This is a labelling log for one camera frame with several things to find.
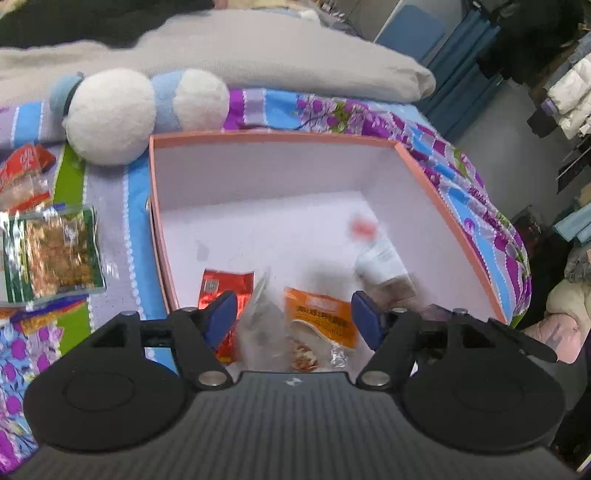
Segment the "red foil snack packet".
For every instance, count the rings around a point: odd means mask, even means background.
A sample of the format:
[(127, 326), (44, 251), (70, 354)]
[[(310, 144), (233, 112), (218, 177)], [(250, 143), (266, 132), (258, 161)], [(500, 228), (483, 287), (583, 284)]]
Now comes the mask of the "red foil snack packet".
[(198, 296), (198, 309), (206, 312), (205, 342), (222, 364), (238, 360), (235, 328), (252, 298), (254, 273), (205, 270)]

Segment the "white shrimp snack packet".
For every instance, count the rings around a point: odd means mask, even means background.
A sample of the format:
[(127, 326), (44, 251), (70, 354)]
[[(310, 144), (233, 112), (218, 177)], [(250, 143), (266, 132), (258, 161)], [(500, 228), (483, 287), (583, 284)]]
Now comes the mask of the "white shrimp snack packet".
[(349, 234), (358, 247), (355, 273), (363, 289), (383, 310), (421, 308), (420, 291), (390, 238), (380, 225), (356, 216)]

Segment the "silver grey snack packet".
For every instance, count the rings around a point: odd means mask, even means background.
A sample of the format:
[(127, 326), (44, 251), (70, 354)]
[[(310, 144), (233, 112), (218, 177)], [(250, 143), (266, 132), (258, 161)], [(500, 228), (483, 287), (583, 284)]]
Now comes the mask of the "silver grey snack packet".
[(238, 355), (243, 370), (284, 372), (288, 369), (287, 327), (283, 311), (273, 301), (270, 270), (256, 282), (252, 296), (240, 314)]

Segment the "orange snack packet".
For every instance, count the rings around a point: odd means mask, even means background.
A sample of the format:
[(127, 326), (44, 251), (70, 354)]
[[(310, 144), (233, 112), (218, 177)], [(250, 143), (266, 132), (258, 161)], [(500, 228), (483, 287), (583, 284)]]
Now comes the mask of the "orange snack packet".
[(349, 302), (286, 288), (284, 319), (291, 371), (319, 373), (349, 368), (356, 352), (356, 326)]

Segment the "green white snack packet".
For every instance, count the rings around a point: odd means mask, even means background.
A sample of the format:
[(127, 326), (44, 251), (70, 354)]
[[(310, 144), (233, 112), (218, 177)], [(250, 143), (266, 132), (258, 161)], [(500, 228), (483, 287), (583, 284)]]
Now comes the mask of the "green white snack packet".
[(32, 308), (106, 288), (91, 206), (1, 214), (1, 305)]

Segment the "red top clear snack bag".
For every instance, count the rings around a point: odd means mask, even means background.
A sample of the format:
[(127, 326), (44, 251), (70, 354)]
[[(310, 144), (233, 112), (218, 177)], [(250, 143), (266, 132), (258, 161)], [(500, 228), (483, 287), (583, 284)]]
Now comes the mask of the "red top clear snack bag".
[(47, 205), (51, 193), (45, 174), (55, 162), (42, 145), (16, 149), (1, 166), (1, 210), (15, 214)]

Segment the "blue white snack packet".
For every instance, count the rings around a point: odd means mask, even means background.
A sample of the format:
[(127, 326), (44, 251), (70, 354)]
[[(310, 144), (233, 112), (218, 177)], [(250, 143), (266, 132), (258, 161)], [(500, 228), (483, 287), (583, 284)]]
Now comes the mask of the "blue white snack packet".
[(53, 300), (32, 310), (2, 307), (1, 325), (11, 324), (18, 332), (29, 335), (78, 309), (86, 300), (86, 296), (68, 297)]

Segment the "pink cardboard box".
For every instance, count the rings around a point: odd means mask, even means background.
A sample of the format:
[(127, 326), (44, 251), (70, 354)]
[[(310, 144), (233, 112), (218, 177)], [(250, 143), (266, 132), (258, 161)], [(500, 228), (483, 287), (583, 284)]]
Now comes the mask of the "pink cardboard box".
[(460, 223), (409, 151), (370, 137), (241, 131), (156, 135), (150, 213), (168, 310), (197, 304), (207, 269), (266, 276), (341, 300), (362, 284), (349, 226), (375, 223), (426, 303), (507, 321)]

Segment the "floral purple bedsheet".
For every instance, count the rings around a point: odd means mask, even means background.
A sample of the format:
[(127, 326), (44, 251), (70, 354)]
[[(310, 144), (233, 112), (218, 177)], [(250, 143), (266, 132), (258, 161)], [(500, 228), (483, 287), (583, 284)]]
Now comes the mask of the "floral purple bedsheet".
[[(231, 92), (228, 130), (249, 126), (359, 134), (401, 142), (419, 164), (475, 250), (502, 308), (518, 322), (531, 301), (525, 245), (494, 206), (473, 164), (411, 105), (385, 104), (262, 88)], [(80, 160), (65, 144), (61, 124), (45, 101), (1, 108), (1, 152), (40, 143), (57, 158), (49, 176), (55, 202), (92, 206), (106, 261), (104, 292), (60, 314), (38, 332), (17, 324), (1, 330), (1, 469), (10, 472), (36, 449), (22, 410), (28, 384), (61, 355), (120, 311), (144, 319), (165, 314), (148, 228), (148, 160), (103, 169)]]

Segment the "blue curtain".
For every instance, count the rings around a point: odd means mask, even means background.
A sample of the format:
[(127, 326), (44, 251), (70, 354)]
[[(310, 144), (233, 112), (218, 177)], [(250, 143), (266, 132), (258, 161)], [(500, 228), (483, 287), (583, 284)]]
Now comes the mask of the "blue curtain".
[(437, 82), (436, 90), (416, 106), (452, 142), (462, 137), (503, 82), (501, 75), (487, 78), (477, 63), (498, 32), (499, 27), (482, 9), (473, 8), (428, 65)]

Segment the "white blue plush toy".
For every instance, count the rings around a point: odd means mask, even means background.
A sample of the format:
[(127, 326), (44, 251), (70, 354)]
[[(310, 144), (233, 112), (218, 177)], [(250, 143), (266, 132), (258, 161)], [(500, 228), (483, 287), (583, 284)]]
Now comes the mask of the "white blue plush toy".
[(50, 94), (69, 146), (108, 167), (135, 161), (154, 134), (221, 129), (229, 107), (228, 86), (200, 69), (153, 77), (127, 68), (77, 73), (62, 77)]

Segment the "blue panel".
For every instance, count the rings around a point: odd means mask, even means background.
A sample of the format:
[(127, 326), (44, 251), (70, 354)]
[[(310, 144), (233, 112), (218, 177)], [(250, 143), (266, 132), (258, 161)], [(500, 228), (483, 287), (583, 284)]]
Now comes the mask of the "blue panel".
[(445, 33), (437, 18), (415, 5), (404, 5), (385, 23), (375, 43), (422, 63)]

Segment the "black clothing pile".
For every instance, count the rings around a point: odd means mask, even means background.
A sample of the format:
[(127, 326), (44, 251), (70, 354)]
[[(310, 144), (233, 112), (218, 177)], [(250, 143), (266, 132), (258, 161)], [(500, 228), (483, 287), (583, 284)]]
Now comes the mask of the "black clothing pile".
[(214, 8), (212, 1), (3, 1), (1, 46), (27, 49), (76, 41), (127, 48), (169, 18)]

